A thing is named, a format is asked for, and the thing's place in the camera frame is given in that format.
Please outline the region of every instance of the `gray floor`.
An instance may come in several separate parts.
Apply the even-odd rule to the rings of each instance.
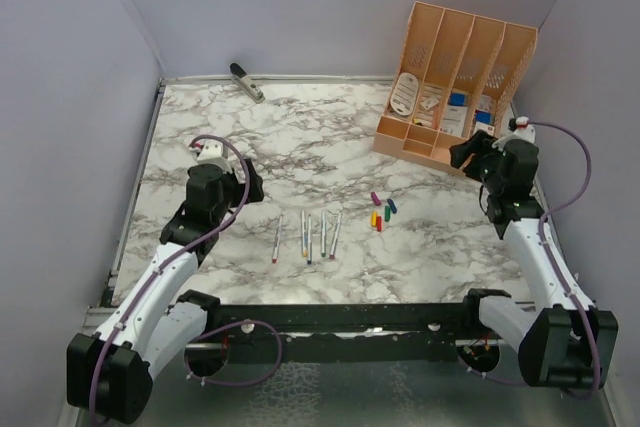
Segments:
[[[497,372],[515,374],[504,349]],[[228,379],[248,379],[268,366],[237,366]],[[456,364],[382,362],[285,364],[247,389],[201,387],[185,380],[179,358],[158,378],[141,427],[457,427],[613,425],[600,397],[577,401],[552,389],[503,387]]]

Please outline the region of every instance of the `pen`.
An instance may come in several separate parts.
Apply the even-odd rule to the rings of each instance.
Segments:
[[[271,262],[274,264],[278,261],[278,250],[280,250],[280,237],[282,235],[282,217],[283,217],[283,214],[280,214],[280,218],[278,219],[278,228],[276,230],[276,239],[273,242],[273,255],[271,256]]]
[[[307,256],[307,248],[305,245],[305,237],[304,237],[304,222],[305,222],[304,210],[300,212],[300,247],[302,248],[302,256]]]
[[[320,226],[320,255],[327,256],[327,213],[322,211],[322,225]]]
[[[338,247],[338,236],[340,235],[340,225],[342,224],[342,212],[338,214],[338,223],[336,224],[336,230],[333,232],[333,240],[331,241],[331,252],[329,252],[329,258],[336,258],[336,248]]]
[[[311,265],[313,262],[313,241],[311,234],[311,214],[309,214],[309,220],[307,223],[307,265]]]

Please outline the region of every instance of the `blue box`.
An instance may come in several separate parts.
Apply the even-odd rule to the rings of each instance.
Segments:
[[[462,107],[466,97],[464,94],[451,94],[449,97],[449,105],[455,105],[456,107]]]
[[[489,112],[476,110],[476,122],[482,122],[483,124],[491,125],[491,114]]]

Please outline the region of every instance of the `marble tabletop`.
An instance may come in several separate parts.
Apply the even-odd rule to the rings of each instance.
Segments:
[[[184,200],[188,142],[228,138],[253,159],[264,202],[248,205],[182,291],[224,303],[381,303],[459,301],[469,288],[530,294],[517,263],[478,207],[479,185],[371,151],[388,84],[262,83],[254,104],[233,84],[166,88],[131,218],[113,304],[118,305]],[[239,166],[236,159],[232,165]],[[370,192],[398,213],[371,228]],[[335,260],[301,255],[300,211],[330,223],[342,213]],[[283,242],[271,262],[280,214]]]

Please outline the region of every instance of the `marker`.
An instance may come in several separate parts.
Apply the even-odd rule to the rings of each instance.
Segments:
[[[329,252],[329,258],[332,260],[336,258],[336,248],[338,247],[340,225],[342,225],[342,212],[338,214],[338,223],[336,224],[336,230],[333,232],[333,240],[331,241],[331,251]]]
[[[307,221],[307,265],[311,265],[313,262],[313,242],[311,236],[311,214],[309,214],[309,220]]]
[[[278,250],[280,250],[280,237],[282,236],[282,217],[280,214],[278,219],[278,228],[276,230],[276,239],[273,242],[273,255],[271,256],[271,262],[275,264],[278,261]]]
[[[306,220],[305,217],[306,216],[304,215],[304,210],[303,210],[302,212],[300,212],[300,247],[302,249],[302,256],[303,257],[307,256],[306,239],[305,239],[305,236],[304,236],[304,232],[305,232],[304,222]]]
[[[327,256],[327,213],[322,211],[322,225],[320,226],[320,255]]]

